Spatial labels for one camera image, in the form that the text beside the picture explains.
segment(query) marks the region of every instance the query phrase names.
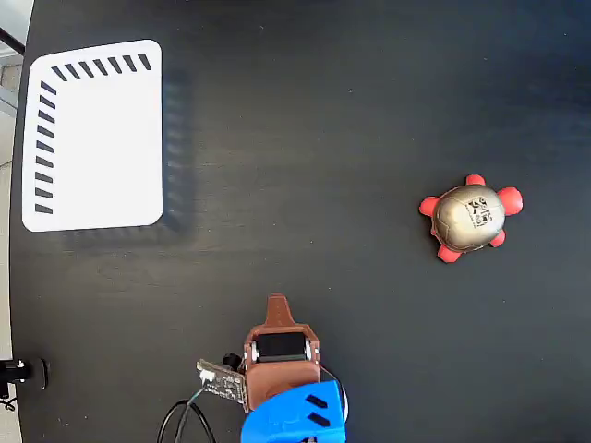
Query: black clamp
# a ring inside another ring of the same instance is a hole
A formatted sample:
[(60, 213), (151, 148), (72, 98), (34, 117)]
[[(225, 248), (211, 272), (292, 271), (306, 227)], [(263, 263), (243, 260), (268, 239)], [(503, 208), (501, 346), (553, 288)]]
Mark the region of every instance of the black clamp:
[(47, 364), (41, 359), (0, 360), (0, 404), (8, 411), (15, 411), (14, 401), (9, 400), (8, 384), (26, 383), (37, 385), (41, 390), (47, 387)]

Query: red turtle leg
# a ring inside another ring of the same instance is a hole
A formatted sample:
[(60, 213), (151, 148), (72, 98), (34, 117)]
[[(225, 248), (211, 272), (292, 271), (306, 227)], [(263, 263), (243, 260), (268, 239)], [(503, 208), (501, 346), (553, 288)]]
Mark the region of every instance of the red turtle leg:
[(446, 263), (453, 263), (462, 255), (461, 252), (454, 252), (447, 246), (441, 245), (437, 257), (441, 258)]
[(418, 207), (418, 210), (423, 215), (433, 217), (433, 211), (435, 210), (435, 205), (437, 205), (438, 200), (438, 197), (427, 197), (421, 202), (421, 206)]
[(517, 188), (505, 187), (497, 194), (502, 201), (502, 206), (505, 207), (505, 215), (515, 215), (524, 208), (524, 199)]
[(484, 186), (486, 182), (484, 181), (484, 177), (478, 174), (470, 174), (465, 178), (465, 183), (467, 185), (482, 185)]
[(501, 229), (499, 234), (495, 238), (492, 239), (492, 242), (490, 242), (490, 244), (494, 247), (499, 247), (504, 242), (505, 242), (505, 232)]

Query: red turtle head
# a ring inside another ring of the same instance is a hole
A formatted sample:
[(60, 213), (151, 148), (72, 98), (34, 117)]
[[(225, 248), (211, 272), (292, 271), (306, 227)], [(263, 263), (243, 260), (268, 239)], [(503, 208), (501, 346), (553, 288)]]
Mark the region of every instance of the red turtle head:
[(516, 187), (505, 187), (497, 194), (505, 207), (505, 215), (515, 215), (524, 208), (524, 199)]

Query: blue robot part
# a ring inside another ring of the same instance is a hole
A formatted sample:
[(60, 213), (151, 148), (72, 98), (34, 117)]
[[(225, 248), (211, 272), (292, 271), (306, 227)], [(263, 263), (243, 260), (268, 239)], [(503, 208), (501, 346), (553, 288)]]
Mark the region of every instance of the blue robot part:
[(344, 443), (341, 393), (336, 381), (312, 383), (272, 397), (242, 426), (241, 443)]

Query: floor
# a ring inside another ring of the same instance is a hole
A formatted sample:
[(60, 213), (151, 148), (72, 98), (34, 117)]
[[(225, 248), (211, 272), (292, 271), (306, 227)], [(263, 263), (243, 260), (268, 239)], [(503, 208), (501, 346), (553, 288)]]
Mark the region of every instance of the floor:
[[(5, 67), (0, 72), (0, 84), (18, 91), (20, 66)], [(8, 299), (8, 215), (10, 210), (10, 175), (12, 173), (12, 139), (14, 119), (5, 114), (0, 118), (0, 359), (12, 357), (10, 342), (10, 307)], [(15, 395), (11, 388), (11, 398)], [(0, 443), (20, 443), (18, 414), (0, 407)]]

